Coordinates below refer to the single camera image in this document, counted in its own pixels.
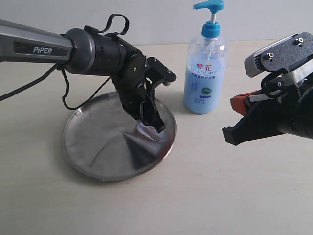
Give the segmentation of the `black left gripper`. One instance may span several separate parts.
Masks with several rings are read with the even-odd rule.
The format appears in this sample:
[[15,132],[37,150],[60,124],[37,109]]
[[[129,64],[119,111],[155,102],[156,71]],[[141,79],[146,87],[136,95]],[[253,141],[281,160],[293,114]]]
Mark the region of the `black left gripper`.
[[147,79],[133,87],[117,82],[117,92],[124,111],[136,121],[153,127],[158,133],[166,128],[155,103],[155,90]]

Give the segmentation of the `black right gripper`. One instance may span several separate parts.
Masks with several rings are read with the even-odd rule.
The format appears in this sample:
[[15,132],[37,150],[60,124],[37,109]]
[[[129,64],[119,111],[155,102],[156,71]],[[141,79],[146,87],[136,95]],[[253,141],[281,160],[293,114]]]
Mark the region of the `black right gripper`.
[[230,99],[232,109],[243,117],[233,127],[222,128],[227,143],[237,146],[246,141],[291,134],[313,137],[313,76],[299,86],[286,87],[282,72],[270,73],[261,89]]

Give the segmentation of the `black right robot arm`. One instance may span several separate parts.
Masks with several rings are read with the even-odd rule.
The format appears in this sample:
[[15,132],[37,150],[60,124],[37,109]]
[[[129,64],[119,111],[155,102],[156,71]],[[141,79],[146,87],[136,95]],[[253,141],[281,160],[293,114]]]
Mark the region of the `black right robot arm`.
[[243,117],[233,127],[222,128],[227,143],[291,134],[313,137],[313,76],[300,86],[286,87],[279,71],[261,81],[261,89],[239,94],[230,100],[232,109]]

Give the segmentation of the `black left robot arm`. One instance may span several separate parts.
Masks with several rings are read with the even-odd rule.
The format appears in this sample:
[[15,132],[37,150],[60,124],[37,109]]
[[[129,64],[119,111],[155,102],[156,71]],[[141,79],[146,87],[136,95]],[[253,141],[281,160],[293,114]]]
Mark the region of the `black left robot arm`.
[[155,104],[155,87],[166,68],[121,38],[85,26],[55,34],[5,20],[0,22],[2,62],[51,63],[63,74],[109,77],[122,107],[157,132],[165,129]]

